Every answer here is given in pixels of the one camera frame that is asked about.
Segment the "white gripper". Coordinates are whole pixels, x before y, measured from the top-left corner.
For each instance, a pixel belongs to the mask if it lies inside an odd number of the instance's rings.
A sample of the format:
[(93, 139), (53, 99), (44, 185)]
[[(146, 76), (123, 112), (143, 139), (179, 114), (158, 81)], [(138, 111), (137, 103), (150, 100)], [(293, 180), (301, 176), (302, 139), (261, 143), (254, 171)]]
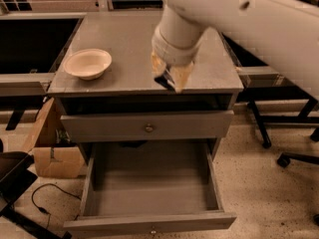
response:
[(200, 32), (166, 34), (160, 26), (157, 26), (152, 38), (151, 54), (154, 77), (157, 78), (164, 73), (166, 64), (171, 65), (169, 72), (173, 88), (177, 93), (181, 93), (193, 70), (194, 64), (191, 61), (198, 52), (200, 41)]

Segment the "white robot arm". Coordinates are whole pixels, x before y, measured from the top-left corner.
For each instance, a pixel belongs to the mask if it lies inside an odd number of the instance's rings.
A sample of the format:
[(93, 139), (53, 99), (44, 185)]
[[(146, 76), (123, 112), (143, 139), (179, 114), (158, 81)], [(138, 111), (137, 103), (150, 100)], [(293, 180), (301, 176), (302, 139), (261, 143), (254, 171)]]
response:
[(162, 0), (152, 45), (154, 77), (176, 92), (211, 27), (315, 99), (319, 98), (319, 8), (297, 0)]

